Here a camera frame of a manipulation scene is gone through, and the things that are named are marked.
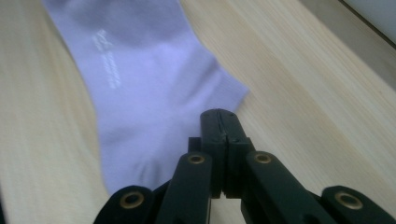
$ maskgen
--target lavender sock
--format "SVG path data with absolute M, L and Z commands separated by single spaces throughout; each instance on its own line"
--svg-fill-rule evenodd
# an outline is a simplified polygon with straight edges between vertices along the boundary
M 247 88 L 190 28 L 177 0 L 43 0 L 92 98 L 110 194 L 172 177 L 207 109 Z

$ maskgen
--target wood grain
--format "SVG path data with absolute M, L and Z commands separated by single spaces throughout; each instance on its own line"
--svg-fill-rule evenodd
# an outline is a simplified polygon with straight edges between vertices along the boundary
M 250 88 L 258 150 L 311 191 L 357 189 L 396 217 L 396 50 L 334 0 L 182 0 L 202 43 Z M 91 223 L 108 195 L 95 115 L 38 0 L 0 0 L 0 190 L 8 223 Z M 242 223 L 216 200 L 212 223 Z

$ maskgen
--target light wood surface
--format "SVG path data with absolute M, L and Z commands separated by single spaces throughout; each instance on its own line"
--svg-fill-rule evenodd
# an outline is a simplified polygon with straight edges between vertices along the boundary
M 316 194 L 344 185 L 396 217 L 396 50 L 335 0 L 183 0 L 197 36 L 250 88 L 258 150 Z M 108 199 L 95 116 L 38 0 L 0 0 L 0 190 L 8 223 L 92 223 Z M 215 200 L 212 223 L 243 223 Z

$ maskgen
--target brass insert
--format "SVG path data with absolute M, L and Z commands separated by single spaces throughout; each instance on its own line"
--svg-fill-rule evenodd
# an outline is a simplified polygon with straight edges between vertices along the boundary
M 132 191 L 122 195 L 122 198 L 120 199 L 120 206 L 125 209 L 133 209 L 140 206 L 143 201 L 145 201 L 145 197 L 141 192 Z
M 254 160 L 259 163 L 269 163 L 271 161 L 271 157 L 265 154 L 256 154 L 254 156 Z
M 343 191 L 335 194 L 335 200 L 349 209 L 359 210 L 363 208 L 363 203 L 361 200 Z
M 205 161 L 205 158 L 200 155 L 192 155 L 189 157 L 189 162 L 192 164 L 199 164 Z

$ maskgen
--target printed logo on sock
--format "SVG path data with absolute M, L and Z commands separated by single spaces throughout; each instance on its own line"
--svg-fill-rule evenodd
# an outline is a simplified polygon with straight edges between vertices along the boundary
M 114 60 L 113 44 L 107 40 L 106 34 L 105 30 L 100 30 L 92 37 L 92 40 L 96 48 L 101 52 L 108 85 L 111 89 L 116 89 L 121 85 L 120 73 Z

